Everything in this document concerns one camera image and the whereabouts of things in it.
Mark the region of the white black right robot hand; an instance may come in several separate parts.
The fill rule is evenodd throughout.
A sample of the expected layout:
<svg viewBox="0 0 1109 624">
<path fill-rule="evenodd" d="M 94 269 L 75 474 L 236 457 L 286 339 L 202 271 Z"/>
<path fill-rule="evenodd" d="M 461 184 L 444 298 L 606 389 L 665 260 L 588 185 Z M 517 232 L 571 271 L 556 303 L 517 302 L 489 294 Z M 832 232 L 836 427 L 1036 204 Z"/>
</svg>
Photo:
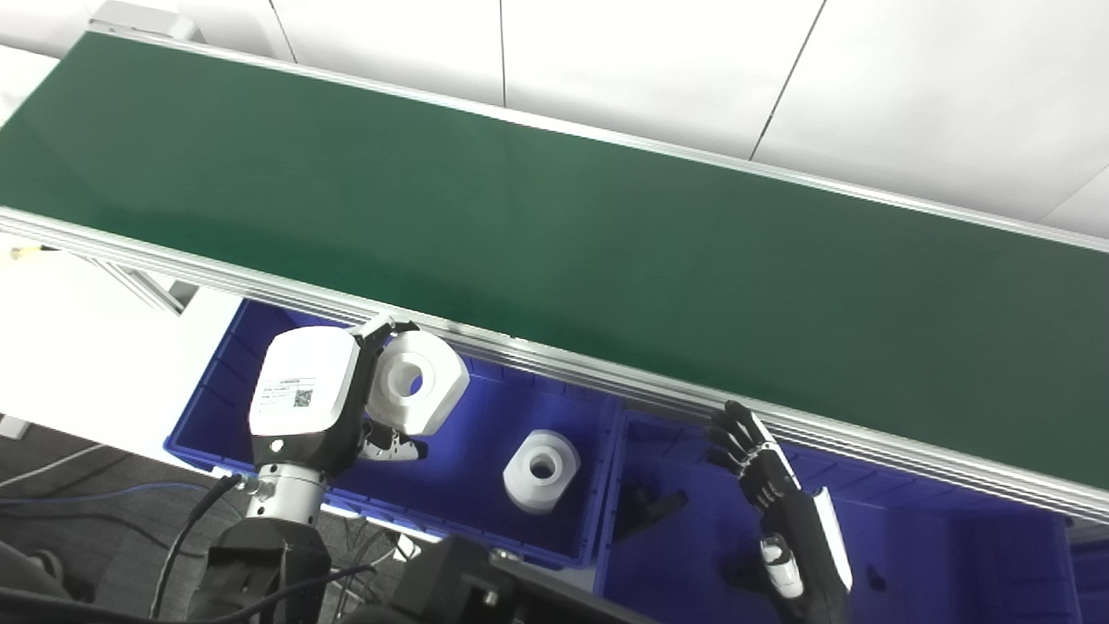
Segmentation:
<svg viewBox="0 0 1109 624">
<path fill-rule="evenodd" d="M 807 492 L 774 434 L 737 400 L 710 422 L 706 459 L 736 479 L 762 530 L 746 585 L 783 623 L 851 623 L 854 576 L 828 488 Z"/>
</svg>

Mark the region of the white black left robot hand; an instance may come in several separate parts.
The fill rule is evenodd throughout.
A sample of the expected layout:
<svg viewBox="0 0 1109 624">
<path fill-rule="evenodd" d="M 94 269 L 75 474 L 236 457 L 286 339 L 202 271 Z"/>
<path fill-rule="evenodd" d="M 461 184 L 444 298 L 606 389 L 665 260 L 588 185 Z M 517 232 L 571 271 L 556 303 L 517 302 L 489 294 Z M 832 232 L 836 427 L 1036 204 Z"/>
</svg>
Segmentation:
<svg viewBox="0 0 1109 624">
<path fill-rule="evenodd" d="M 336 479 L 357 459 L 427 458 L 427 443 L 366 415 L 385 345 L 407 330 L 416 325 L 385 316 L 352 328 L 305 325 L 275 336 L 247 415 L 257 473 L 294 466 Z"/>
</svg>

